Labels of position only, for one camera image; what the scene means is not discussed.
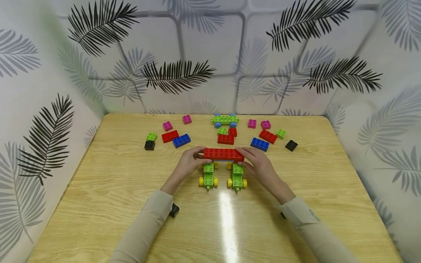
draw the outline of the person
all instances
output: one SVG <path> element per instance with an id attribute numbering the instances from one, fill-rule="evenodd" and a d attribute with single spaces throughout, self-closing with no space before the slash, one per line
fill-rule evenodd
<path id="1" fill-rule="evenodd" d="M 352 253 L 314 215 L 300 197 L 274 170 L 264 152 L 249 147 L 235 147 L 250 162 L 238 162 L 279 202 L 283 215 L 290 221 L 319 262 L 357 262 Z M 212 160 L 204 159 L 205 147 L 186 150 L 173 173 L 160 190 L 152 193 L 142 211 L 129 226 L 111 256 L 109 263 L 143 262 L 155 235 L 172 209 L 173 195 L 182 181 L 196 168 Z"/>

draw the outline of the pink lego brick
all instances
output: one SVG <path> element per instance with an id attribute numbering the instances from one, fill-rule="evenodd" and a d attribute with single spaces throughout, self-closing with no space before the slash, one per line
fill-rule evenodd
<path id="1" fill-rule="evenodd" d="M 256 120 L 249 119 L 247 127 L 256 129 Z"/>
<path id="2" fill-rule="evenodd" d="M 169 130 L 172 130 L 173 129 L 173 126 L 171 125 L 171 122 L 164 122 L 162 124 L 162 126 L 164 127 L 164 130 L 165 131 L 169 131 Z"/>
<path id="3" fill-rule="evenodd" d="M 271 128 L 270 121 L 268 120 L 262 120 L 261 125 L 263 130 Z"/>
<path id="4" fill-rule="evenodd" d="M 192 118 L 190 117 L 190 115 L 183 116 L 183 122 L 184 124 L 192 123 Z"/>

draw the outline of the wood grain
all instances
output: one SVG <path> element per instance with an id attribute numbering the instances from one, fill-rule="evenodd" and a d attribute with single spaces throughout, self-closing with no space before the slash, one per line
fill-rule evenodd
<path id="1" fill-rule="evenodd" d="M 161 187 L 181 153 L 216 143 L 211 115 L 106 115 L 47 228 L 30 263 L 108 261 L 126 228 L 150 194 Z M 235 145 L 248 146 L 260 128 L 250 118 L 270 120 L 271 131 L 287 131 L 267 152 L 276 171 L 360 262 L 401 259 L 329 121 L 313 116 L 239 116 Z M 163 144 L 162 123 L 171 121 L 192 142 L 175 149 Z M 158 134 L 154 151 L 143 149 L 149 132 Z M 294 152 L 284 148 L 293 139 Z M 220 163 L 219 186 L 198 186 L 190 175 L 175 194 L 180 207 L 158 233 L 148 262 L 315 262 L 304 242 L 280 217 L 279 204 L 246 172 L 248 188 L 226 188 L 229 172 Z"/>

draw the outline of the sleeve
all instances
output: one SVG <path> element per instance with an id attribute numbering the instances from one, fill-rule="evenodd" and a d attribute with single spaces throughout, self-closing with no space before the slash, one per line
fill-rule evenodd
<path id="1" fill-rule="evenodd" d="M 173 196 L 155 191 L 129 226 L 111 256 L 109 263 L 140 263 L 171 212 Z"/>
<path id="2" fill-rule="evenodd" d="M 281 206 L 282 213 L 307 243 L 318 262 L 354 263 L 357 259 L 299 197 Z"/>

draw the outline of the blue 2x4 brick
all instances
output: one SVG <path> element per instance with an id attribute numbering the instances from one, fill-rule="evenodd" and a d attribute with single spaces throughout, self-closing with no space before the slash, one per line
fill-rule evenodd
<path id="1" fill-rule="evenodd" d="M 178 138 L 175 138 L 173 140 L 174 146 L 176 148 L 181 147 L 185 144 L 188 144 L 189 142 L 191 142 L 189 135 L 186 133 Z"/>
<path id="2" fill-rule="evenodd" d="M 269 148 L 269 143 L 265 142 L 265 141 L 262 141 L 258 138 L 253 138 L 250 146 L 254 147 L 254 148 L 257 148 L 259 150 L 262 150 L 262 151 L 267 151 L 267 149 Z"/>

